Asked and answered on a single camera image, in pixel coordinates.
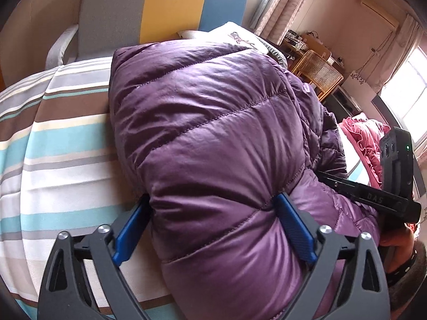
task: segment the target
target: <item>window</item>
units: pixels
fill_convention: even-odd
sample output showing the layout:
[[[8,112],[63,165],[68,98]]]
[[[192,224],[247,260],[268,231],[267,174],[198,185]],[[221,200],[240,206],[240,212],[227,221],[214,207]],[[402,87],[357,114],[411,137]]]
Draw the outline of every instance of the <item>window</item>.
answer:
[[[417,48],[383,88],[381,98],[419,146],[427,136],[427,56]]]

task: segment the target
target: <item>hand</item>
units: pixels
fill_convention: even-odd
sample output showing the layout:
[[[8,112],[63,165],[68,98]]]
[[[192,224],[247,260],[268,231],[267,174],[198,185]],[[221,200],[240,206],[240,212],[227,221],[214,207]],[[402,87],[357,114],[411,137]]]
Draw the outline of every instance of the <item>hand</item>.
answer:
[[[405,224],[404,227],[381,235],[379,245],[396,247],[393,259],[386,273],[391,273],[403,265],[412,255],[414,249],[414,232]]]

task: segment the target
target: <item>silver screw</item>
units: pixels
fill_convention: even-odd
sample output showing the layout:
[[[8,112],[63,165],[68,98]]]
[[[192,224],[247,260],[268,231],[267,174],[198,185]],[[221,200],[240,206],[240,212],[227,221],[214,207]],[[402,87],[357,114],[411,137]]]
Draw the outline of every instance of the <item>silver screw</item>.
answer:
[[[371,234],[369,232],[362,232],[361,236],[363,239],[366,239],[367,241],[372,238]]]
[[[331,233],[332,232],[332,228],[328,225],[322,225],[320,226],[320,232],[321,233]]]
[[[68,238],[69,235],[70,234],[67,231],[62,231],[62,232],[58,233],[58,238],[59,239],[66,239],[66,238]]]
[[[110,230],[110,226],[109,225],[101,225],[98,228],[98,232],[99,233],[107,233]]]

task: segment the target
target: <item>bed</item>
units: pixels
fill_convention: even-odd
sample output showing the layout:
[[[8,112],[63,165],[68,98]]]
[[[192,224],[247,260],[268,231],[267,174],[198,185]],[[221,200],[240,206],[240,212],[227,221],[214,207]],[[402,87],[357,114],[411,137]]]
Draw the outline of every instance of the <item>bed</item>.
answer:
[[[0,94],[0,275],[32,319],[56,235],[91,233],[136,201],[109,123],[111,61],[60,66]],[[340,134],[349,179],[369,184],[357,151]],[[92,263],[86,267],[100,311],[111,315]],[[184,319],[147,234],[121,270],[152,320]]]

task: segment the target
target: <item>pink blanket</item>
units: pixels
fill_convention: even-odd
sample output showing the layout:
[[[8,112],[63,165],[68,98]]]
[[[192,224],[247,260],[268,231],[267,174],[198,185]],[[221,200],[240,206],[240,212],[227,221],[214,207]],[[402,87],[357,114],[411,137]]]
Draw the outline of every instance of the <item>pink blanket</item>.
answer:
[[[364,114],[344,119],[339,125],[368,171],[371,186],[380,189],[383,177],[379,164],[379,140],[390,131],[390,127],[377,120],[368,119]]]

